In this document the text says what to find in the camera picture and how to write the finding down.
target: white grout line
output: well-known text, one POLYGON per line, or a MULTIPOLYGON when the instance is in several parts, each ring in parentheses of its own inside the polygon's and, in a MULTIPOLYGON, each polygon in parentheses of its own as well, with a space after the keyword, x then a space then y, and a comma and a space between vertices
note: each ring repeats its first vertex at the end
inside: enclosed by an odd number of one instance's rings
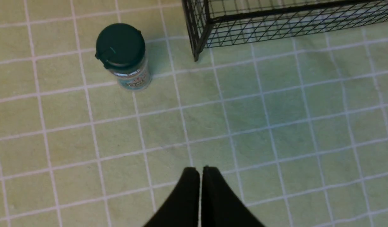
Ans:
POLYGON ((261 79, 260 79, 260 73, 261 72, 259 72, 259 69, 257 67, 256 53, 255 53, 253 44, 251 44, 250 47, 251 47, 251 53, 252 53, 252 57, 253 57, 253 66, 254 66, 254 70, 256 71, 257 83, 259 85, 259 90, 260 90, 260 93, 261 93, 261 99, 262 99, 262 103, 263 103, 264 115, 266 116, 267 127, 269 127, 268 133, 269 133, 269 136, 270 136, 271 147, 272 147, 273 152, 274 152, 274 159, 275 159, 274 163, 276 163, 276 165, 277 165, 277 171, 278 171, 278 176, 279 176, 279 183, 281 184, 282 195, 283 195, 283 198, 284 198, 284 202, 285 202, 285 206, 286 206, 286 211, 288 213, 289 225, 290 225, 290 227, 293 227, 294 226, 294 224, 293 224, 294 221, 292 219, 291 210, 289 209, 289 203, 288 203, 288 197, 286 196, 286 189, 285 189, 284 179, 282 178, 281 166, 279 165, 278 152, 277 152, 277 148, 275 146, 275 140, 274 140, 274 136, 273 136, 273 133, 272 133, 271 125, 270 125, 270 122, 269 122, 269 116, 268 116, 266 101, 265 101, 265 98, 264 98, 264 94, 265 93, 263 93, 262 82, 261 82, 261 79))
POLYGON ((104 184, 102 164, 100 162, 99 147, 97 145, 96 131, 95 131, 94 123, 93 123, 93 113, 92 113, 92 109, 91 109, 91 106, 90 106, 89 91, 87 89, 85 69, 84 69, 83 62, 82 62, 82 52, 80 50, 80 40, 79 40, 78 26, 77 26, 77 23, 76 23, 75 7, 74 7, 74 4, 73 4, 73 0, 70 0, 69 3, 70 3, 70 7, 71 7, 71 12, 72 12, 74 32, 75 32, 75 39, 76 39, 76 45, 77 45, 77 50, 78 50, 78 56, 79 56, 80 73, 82 74, 83 88, 84 88, 85 94, 86 94, 87 110, 89 112, 89 121, 90 121, 89 125, 90 125, 91 130, 92 130, 93 143, 94 143, 94 148, 95 148, 95 153, 96 153, 96 163, 97 163, 98 170, 99 170, 99 177, 100 177, 100 184, 101 184, 101 187, 102 187, 102 193, 103 193, 103 196, 105 197, 105 199, 104 199, 104 208, 105 208, 105 211, 106 211, 107 225, 109 227, 112 227, 112 223, 111 223, 111 219, 110 219, 110 213, 109 213, 109 204, 108 204, 108 201, 106 199, 106 186, 104 184))
MULTIPOLYGON (((329 48, 330 58, 331 58, 331 60, 334 63, 334 66, 336 68, 337 74, 338 74, 338 76, 340 78, 342 78, 343 75, 341 73, 340 68, 337 65, 336 59, 334 58, 333 52, 332 52, 332 50, 330 48, 330 41, 329 41, 328 37, 326 37, 326 43, 327 43, 328 48, 329 48)), ((368 211, 368 215, 369 215, 369 221, 370 221, 371 227, 374 227, 372 216, 369 214, 370 213, 370 205, 369 205, 369 201, 368 201, 368 198, 367 198, 367 190, 365 188, 365 183, 364 183, 364 180, 363 180, 364 179, 364 175, 362 173, 360 159, 358 157, 357 146, 356 146, 356 142, 355 142, 355 139, 354 139, 354 133, 352 131, 351 124, 350 124, 350 111, 348 110, 347 94, 346 94, 344 82, 341 81, 340 83, 341 83, 341 90, 342 90, 342 93, 343 93, 343 105, 344 105, 344 111, 345 111, 345 118, 347 119, 347 127, 348 127, 348 133, 350 135, 351 146, 352 146, 352 150, 353 150, 353 153, 354 153, 355 160, 357 162, 358 173, 360 175, 360 179, 362 179, 362 181, 361 181, 362 192, 364 194, 365 204, 367 206, 367 211, 368 211)))
MULTIPOLYGON (((239 97, 230 98, 230 99, 223 99, 223 101, 226 102, 226 101, 233 101, 233 100, 239 100, 239 99, 246 99, 246 98, 249 98, 249 97, 255 97, 255 96, 259 96, 259 95, 260 95, 259 93, 253 94, 253 95, 244 95, 244 96, 239 96, 239 97)), ((188 108, 192 108, 192 107, 199 107, 199 106, 215 104, 215 103, 221 103, 221 102, 222 102, 221 100, 210 101, 210 102, 204 102, 204 103, 199 103, 199 104, 194 104, 194 105, 182 106, 181 108, 182 109, 188 109, 188 108)), ((341 113, 335 113, 335 114, 330 114, 330 115, 313 117, 313 118, 311 118, 311 120, 315 121, 315 120, 321 120, 321 119, 329 119, 329 118, 334 118, 334 117, 338 117, 338 116, 343 116, 345 114, 352 114, 352 113, 355 114, 355 113, 360 113, 360 112, 364 112, 364 111, 376 110, 376 109, 381 108, 382 106, 383 107, 388 107, 388 103, 383 104, 383 105, 371 106, 371 107, 368 107, 368 108, 355 109, 355 110, 341 112, 341 113)), ((178 109, 179 108, 164 109, 164 110, 158 110, 158 111, 153 111, 153 112, 141 113, 139 115, 140 116, 154 115, 154 114, 160 114, 160 113, 175 111, 175 110, 178 110, 178 109)), ((123 119, 135 118, 136 116, 137 115, 129 115, 129 116, 124 116, 124 117, 119 117, 119 118, 109 118, 109 119, 105 119, 105 120, 94 121, 93 124, 96 125, 96 124, 102 124, 102 123, 106 123, 106 122, 113 122, 113 121, 118 121, 118 120, 123 120, 123 119)), ((240 134, 243 134, 243 133, 255 132, 255 131, 260 131, 260 130, 269 129, 269 128, 271 128, 271 129, 272 128, 278 128, 278 127, 282 127, 282 126, 288 126, 288 125, 293 125, 293 124, 297 124, 297 123, 305 123, 305 122, 308 122, 308 120, 307 119, 301 119, 301 120, 297 120, 297 121, 293 121, 293 122, 286 122, 286 123, 271 125, 271 126, 262 127, 262 128, 254 128, 254 129, 250 129, 250 130, 246 130, 246 131, 242 131, 242 132, 235 132, 235 133, 233 133, 233 135, 240 135, 240 134)), ((61 131, 61 130, 72 129, 72 128, 79 128, 79 127, 88 126, 88 125, 90 125, 90 123, 88 123, 88 122, 87 123, 77 124, 77 125, 68 125, 68 126, 63 126, 63 127, 59 127, 59 128, 47 129, 46 132, 48 132, 48 133, 50 133, 50 132, 57 132, 57 131, 61 131)), ((17 134, 17 135, 10 135, 10 136, 6 136, 6 137, 0 137, 0 141, 8 140, 8 139, 13 139, 13 138, 21 138, 21 137, 26 137, 26 136, 31 136, 31 135, 38 135, 38 134, 42 134, 42 133, 43 133, 43 131, 34 131, 34 132, 26 132, 26 133, 22 133, 22 134, 17 134)))
MULTIPOLYGON (((253 132, 253 131, 245 131, 245 132, 240 132, 240 133, 233 133, 232 135, 243 135, 243 134, 250 133, 250 132, 253 132)), ((223 136, 218 136, 218 137, 205 138, 205 139, 200 139, 200 140, 196 140, 196 141, 190 141, 189 143, 192 144, 192 143, 210 141, 210 140, 218 139, 218 138, 227 138, 228 136, 229 135, 223 135, 223 136)), ((355 146, 356 147, 360 147, 360 146, 370 145, 370 144, 374 144, 374 143, 378 143, 378 142, 384 142, 384 141, 387 141, 387 140, 388 140, 388 138, 376 139, 376 140, 372 140, 372 141, 356 144, 355 146)), ((165 146, 162 146, 162 147, 147 149, 146 152, 153 152, 153 151, 158 151, 158 150, 162 150, 162 149, 165 149, 165 148, 180 147, 180 146, 185 146, 185 145, 186 145, 186 143, 165 145, 165 146)), ((260 163, 260 164, 239 168, 238 171, 246 171, 246 170, 249 170, 249 169, 260 168, 262 166, 267 166, 267 165, 271 165, 271 164, 277 164, 277 163, 282 163, 282 162, 286 162, 286 161, 294 161, 294 160, 298 160, 298 159, 302 159, 302 158, 315 157, 317 155, 331 154, 331 153, 335 153, 335 152, 344 151, 344 150, 347 150, 347 149, 350 149, 350 148, 352 148, 352 146, 345 146, 343 148, 337 148, 337 149, 327 150, 327 151, 319 151, 319 152, 316 152, 316 153, 299 155, 299 156, 291 157, 291 158, 283 158, 283 159, 279 159, 279 160, 276 160, 276 161, 263 162, 263 163, 260 163)), ((119 154, 119 155, 103 157, 103 158, 100 158, 100 161, 112 160, 112 159, 116 159, 116 158, 130 156, 130 155, 139 155, 139 154, 143 154, 143 153, 144 153, 144 151, 142 151, 142 150, 141 151, 133 151, 133 152, 129 152, 129 153, 124 153, 124 154, 119 154)), ((72 164, 67 164, 67 165, 62 165, 62 166, 54 166, 54 167, 52 167, 52 170, 55 171, 55 170, 66 169, 66 168, 75 167, 75 166, 92 164, 92 163, 95 163, 96 161, 97 160, 94 159, 94 160, 82 161, 82 162, 77 162, 77 163, 72 163, 72 164)), ((49 168, 45 168, 45 169, 40 169, 40 170, 36 170, 36 171, 23 172, 23 173, 14 174, 14 175, 3 176, 2 178, 0 177, 0 181, 1 180, 12 179, 12 178, 17 178, 17 177, 25 177, 25 176, 29 176, 29 175, 33 175, 33 174, 38 174, 38 173, 44 173, 44 172, 48 172, 48 171, 50 171, 50 169, 49 168)), ((226 173, 227 172, 233 173, 235 171, 236 170, 226 171, 226 173)))
MULTIPOLYGON (((296 51, 297 46, 296 46, 295 39, 291 38, 291 40, 292 40, 293 48, 296 51)), ((299 82, 301 83, 302 99, 303 99, 303 102, 304 102, 304 108, 305 108, 305 111, 306 111, 306 117, 308 118, 309 130, 310 130, 310 133, 311 133, 311 136, 312 136, 313 147, 314 147, 315 152, 317 152, 319 150, 319 148, 318 148, 318 144, 317 144, 316 138, 315 138, 315 132, 314 132, 314 129, 313 129, 313 123, 312 123, 312 120, 311 120, 310 110, 309 110, 309 106, 308 106, 308 99, 306 98, 305 88, 303 86, 304 82, 303 82, 303 77, 302 77, 302 73, 301 73, 301 66, 300 66, 297 54, 295 54, 295 60, 296 60, 296 64, 297 64, 297 72, 298 72, 298 76, 299 76, 299 82)), ((324 180, 323 169, 321 168, 321 159, 320 159, 319 155, 317 155, 317 161, 318 161, 318 166, 319 166, 319 171, 320 171, 321 183, 323 184, 323 187, 325 187, 326 186, 326 181, 324 180)), ((328 214, 330 216, 330 221, 333 222, 334 221, 333 212, 331 210, 331 205, 330 205, 330 200, 328 198, 327 190, 324 190, 323 192, 324 192, 324 197, 325 197, 325 200, 326 200, 328 214)))
MULTIPOLYGON (((35 57, 34 43, 33 43, 33 38, 32 38, 32 33, 31 33, 30 17, 28 14, 27 0, 23 0, 23 3, 24 3, 24 12, 25 12, 25 16, 26 16, 28 37, 29 37, 29 41, 30 41, 31 57, 34 58, 35 57)), ((52 170, 50 149, 49 149, 48 140, 47 140, 47 131, 45 129, 43 107, 42 107, 41 95, 40 95, 40 86, 39 86, 38 75, 37 75, 36 59, 32 60, 32 64, 33 64, 33 72, 34 72, 34 83, 36 86, 36 94, 37 94, 37 100, 38 100, 38 110, 40 113, 41 128, 42 128, 43 137, 44 137, 45 153, 47 156, 48 169, 50 170, 51 184, 52 184, 53 193, 54 193, 54 201, 55 201, 56 210, 57 210, 58 223, 59 223, 60 227, 62 227, 60 204, 58 201, 58 194, 57 194, 57 188, 56 188, 56 183, 55 183, 54 171, 52 170)))
POLYGON ((220 89, 218 73, 217 73, 217 70, 215 68, 214 54, 213 54, 211 49, 210 49, 210 56, 211 56, 211 63, 212 63, 212 66, 213 66, 214 76, 215 76, 215 80, 216 80, 216 83, 217 83, 218 92, 219 92, 219 96, 220 96, 220 103, 222 105, 223 117, 225 118, 225 124, 226 124, 227 132, 228 132, 227 136, 229 138, 229 143, 230 143, 230 146, 232 148, 233 164, 235 165, 236 177, 238 179, 239 191, 240 191, 240 199, 244 203, 243 185, 242 185, 242 180, 240 178, 240 174, 239 174, 239 171, 238 171, 239 167, 238 167, 238 161, 237 161, 237 158, 236 158, 236 147, 235 147, 234 142, 233 142, 232 132, 230 130, 229 120, 227 118, 227 113, 226 113, 226 108, 225 108, 225 103, 224 103, 225 101, 223 99, 222 90, 220 89))
MULTIPOLYGON (((94 50, 87 49, 86 52, 92 52, 92 51, 94 51, 94 50)), ((290 56, 293 54, 306 53, 306 52, 309 52, 309 51, 299 50, 299 51, 283 53, 283 54, 278 54, 278 55, 272 55, 272 56, 267 56, 267 57, 260 57, 260 58, 256 58, 256 61, 263 61, 266 59, 274 59, 274 58, 279 58, 279 57, 283 57, 283 56, 290 56)), ((53 56, 64 56, 64 55, 71 55, 71 54, 77 54, 77 53, 79 53, 79 52, 72 51, 72 52, 67 52, 67 53, 59 53, 59 54, 54 54, 54 55, 46 55, 46 56, 40 56, 40 57, 28 58, 28 59, 17 59, 17 60, 15 59, 14 61, 0 62, 0 64, 1 63, 17 62, 17 61, 29 61, 29 60, 31 61, 31 60, 37 60, 37 59, 45 59, 45 58, 50 58, 53 56)), ((228 64, 218 65, 218 66, 214 66, 214 67, 203 67, 203 68, 196 68, 196 69, 177 70, 174 73, 180 74, 180 73, 188 73, 188 72, 200 72, 200 71, 206 71, 206 70, 213 70, 214 68, 219 69, 219 68, 224 68, 224 67, 229 67, 229 66, 239 66, 242 64, 248 64, 248 63, 252 63, 252 62, 253 62, 253 60, 250 59, 250 60, 246 60, 246 61, 228 63, 228 64)), ((361 76, 354 76, 351 78, 339 78, 339 79, 325 80, 325 81, 321 81, 321 82, 314 82, 314 83, 310 83, 310 84, 305 84, 304 87, 321 85, 321 84, 326 84, 326 83, 334 83, 334 82, 340 82, 340 81, 348 81, 348 80, 352 80, 352 79, 361 79, 361 78, 373 77, 373 76, 383 75, 383 74, 388 74, 388 70, 382 71, 382 72, 376 72, 376 73, 369 73, 369 74, 365 74, 365 75, 361 75, 361 76)), ((168 72, 168 73, 156 74, 156 75, 153 75, 153 77, 157 78, 157 77, 164 77, 164 76, 170 76, 170 75, 173 75, 173 73, 168 72)), ((115 85, 115 84, 116 84, 116 82, 110 81, 110 82, 105 82, 105 83, 90 84, 90 85, 87 85, 87 88, 90 89, 90 88, 110 86, 110 85, 115 85)), ((267 92, 264 92, 264 94, 270 94, 270 93, 287 91, 287 90, 298 89, 298 88, 300 88, 300 86, 292 86, 289 88, 267 91, 267 92)), ((48 91, 48 92, 41 92, 40 96, 59 94, 59 93, 84 90, 84 89, 85 89, 85 86, 78 86, 78 87, 72 87, 72 88, 66 88, 66 89, 52 90, 52 91, 48 91)), ((1 98, 0 102, 14 101, 14 100, 18 100, 18 99, 26 99, 26 98, 30 98, 30 97, 37 97, 37 93, 29 93, 29 94, 25 94, 25 95, 18 95, 18 96, 11 96, 11 97, 7 97, 7 98, 1 98)))
MULTIPOLYGON (((164 4, 160 7, 161 8, 172 8, 172 7, 177 7, 177 6, 181 6, 181 3, 164 4)), ((87 18, 87 17, 114 15, 117 13, 139 12, 139 11, 150 10, 150 9, 158 9, 158 8, 159 8, 159 6, 148 6, 148 7, 141 7, 141 8, 135 8, 135 9, 124 9, 124 10, 119 10, 118 8, 116 8, 115 11, 76 15, 75 18, 80 19, 80 18, 87 18)), ((51 18, 51 19, 45 19, 45 20, 33 20, 33 21, 30 21, 29 24, 33 25, 33 24, 43 24, 43 23, 50 23, 50 22, 56 22, 56 21, 73 20, 73 18, 74 17, 58 17, 58 18, 51 18)), ((0 24, 0 28, 26 26, 26 25, 27 25, 27 22, 0 24)))
POLYGON ((8 227, 11 227, 11 221, 10 221, 10 214, 9 214, 9 205, 8 205, 8 196, 6 193, 6 184, 5 180, 3 179, 3 170, 2 170, 2 164, 1 164, 1 158, 0 158, 0 182, 2 185, 2 194, 3 194, 3 205, 5 207, 5 218, 4 220, 7 221, 8 227))
MULTIPOLYGON (((367 51, 367 57, 369 59, 369 64, 370 64, 371 72, 375 74, 375 72, 376 72, 375 64, 374 64, 372 56, 370 54, 369 45, 366 43, 366 41, 367 41, 367 31, 364 28, 362 28, 361 30, 362 30, 362 37, 364 38, 364 46, 365 46, 365 49, 367 51)), ((387 117, 387 112, 385 110, 385 106, 384 106, 384 102, 383 102, 382 91, 380 90, 380 86, 378 84, 377 75, 373 76, 373 82, 374 82, 375 88, 376 88, 376 90, 378 92, 379 104, 381 106, 383 120, 385 121, 386 132, 387 132, 387 136, 388 136, 388 117, 387 117)))
MULTIPOLYGON (((161 6, 161 4, 162 4, 161 0, 158 0, 158 5, 161 6)), ((170 65, 171 65, 171 71, 172 71, 172 75, 173 75, 174 86, 175 86, 175 89, 176 89, 177 101, 178 101, 178 104, 179 104, 181 122, 183 124, 185 143, 187 144, 188 158, 190 160, 190 166, 194 166, 194 161, 193 161, 193 158, 192 158, 192 155, 191 155, 190 144, 188 143, 189 140, 188 140, 188 134, 187 134, 187 127, 185 125, 183 108, 181 106, 180 92, 179 92, 179 87, 178 87, 178 84, 177 84, 176 72, 175 72, 175 69, 174 69, 174 62, 173 62, 171 48, 170 48, 170 42, 169 42, 169 38, 168 38, 168 29, 166 27, 165 18, 164 18, 164 15, 163 15, 163 9, 160 8, 159 10, 160 10, 160 13, 161 13, 163 32, 165 33, 165 38, 166 38, 166 46, 168 48, 168 56, 169 56, 169 61, 170 61, 170 65)))
MULTIPOLYGON (((228 174, 228 173, 233 173, 233 172, 236 172, 236 169, 233 169, 233 170, 230 170, 230 171, 222 171, 221 173, 222 174, 228 174)), ((302 192, 298 192, 298 193, 294 193, 294 194, 289 194, 289 195, 286 195, 286 197, 287 198, 291 198, 291 197, 305 195, 305 194, 309 194, 309 193, 313 193, 313 192, 320 192, 320 191, 331 189, 331 188, 344 187, 344 186, 360 183, 361 181, 364 181, 364 180, 371 180, 371 179, 376 179, 376 178, 385 177, 385 176, 388 176, 388 172, 382 173, 382 174, 373 175, 373 176, 369 176, 369 177, 365 177, 363 179, 358 179, 358 180, 354 180, 354 181, 350 181, 350 182, 346 182, 346 183, 333 184, 333 185, 329 185, 329 186, 326 186, 326 187, 315 188, 315 189, 310 189, 310 190, 307 190, 307 191, 302 191, 302 192)), ((152 187, 153 188, 161 188, 161 187, 165 187, 165 186, 175 185, 176 183, 177 183, 176 181, 171 181, 171 182, 166 182, 166 183, 162 183, 162 184, 153 185, 152 187)), ((137 192, 141 192, 141 191, 147 191, 147 190, 150 190, 150 188, 149 187, 144 187, 144 188, 124 191, 124 192, 121 192, 121 193, 118 193, 118 194, 108 195, 108 196, 105 196, 105 197, 103 196, 103 197, 98 197, 98 198, 94 198, 94 199, 76 201, 76 202, 69 203, 69 204, 63 204, 63 205, 60 205, 60 208, 67 208, 67 207, 73 207, 73 206, 87 204, 87 203, 93 203, 93 202, 97 202, 97 201, 103 201, 103 200, 107 200, 107 199, 110 199, 110 198, 117 198, 117 197, 120 197, 120 196, 123 196, 123 195, 130 195, 130 194, 133 194, 133 193, 137 193, 137 192)), ((271 201, 282 200, 282 199, 285 199, 285 197, 284 196, 279 196, 279 197, 269 198, 269 199, 265 199, 265 200, 260 200, 260 201, 256 201, 256 202, 252 202, 252 203, 247 203, 246 206, 247 207, 251 207, 251 206, 255 206, 255 205, 259 205, 259 204, 264 204, 264 203, 268 203, 268 202, 271 202, 271 201)), ((28 215, 32 215, 32 214, 43 213, 43 212, 52 211, 52 210, 56 210, 56 209, 57 209, 57 207, 50 207, 50 208, 44 208, 44 209, 40 209, 40 210, 33 210, 33 211, 21 213, 21 214, 12 215, 12 216, 9 217, 9 219, 24 217, 24 216, 28 216, 28 215)), ((383 210, 373 211, 373 212, 370 212, 369 214, 370 215, 376 215, 376 214, 387 212, 387 211, 388 211, 388 208, 383 209, 383 210)), ((6 219, 7 219, 6 217, 5 218, 0 218, 0 221, 5 221, 6 219)), ((352 218, 351 219, 346 219, 346 220, 337 220, 337 221, 335 221, 335 223, 347 222, 347 221, 350 221, 350 220, 352 220, 352 218)))

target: spice jar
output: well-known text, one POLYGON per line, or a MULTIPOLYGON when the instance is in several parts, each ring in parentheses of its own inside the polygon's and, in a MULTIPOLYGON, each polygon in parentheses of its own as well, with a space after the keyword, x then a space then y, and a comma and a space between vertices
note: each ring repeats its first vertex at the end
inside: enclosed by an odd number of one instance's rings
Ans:
POLYGON ((122 87, 138 91, 148 87, 152 80, 145 51, 145 41, 139 30, 115 23, 100 32, 95 56, 122 87))

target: basket leg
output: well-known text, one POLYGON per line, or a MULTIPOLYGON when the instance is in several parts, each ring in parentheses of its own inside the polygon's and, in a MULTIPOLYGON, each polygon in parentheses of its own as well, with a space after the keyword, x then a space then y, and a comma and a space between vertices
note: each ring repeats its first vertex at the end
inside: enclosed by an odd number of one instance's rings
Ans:
POLYGON ((201 35, 200 41, 198 42, 197 48, 194 50, 194 61, 198 61, 200 53, 204 50, 205 45, 207 44, 209 35, 211 34, 212 29, 214 28, 213 23, 208 23, 205 25, 203 34, 201 35))

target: black wire basket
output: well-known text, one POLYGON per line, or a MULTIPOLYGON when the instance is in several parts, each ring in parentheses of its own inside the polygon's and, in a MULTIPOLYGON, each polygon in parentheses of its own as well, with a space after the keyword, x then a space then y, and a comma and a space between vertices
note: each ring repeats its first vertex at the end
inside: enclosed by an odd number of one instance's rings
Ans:
POLYGON ((182 0, 191 50, 359 27, 388 20, 388 0, 182 0))

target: dark green flip-top cap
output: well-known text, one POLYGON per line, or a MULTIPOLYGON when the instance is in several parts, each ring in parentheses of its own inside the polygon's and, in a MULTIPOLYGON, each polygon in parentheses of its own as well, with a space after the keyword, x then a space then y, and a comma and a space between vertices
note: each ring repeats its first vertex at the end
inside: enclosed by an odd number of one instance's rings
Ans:
POLYGON ((128 70, 145 57, 145 41, 131 25, 115 23, 100 32, 96 41, 96 58, 106 69, 128 70))

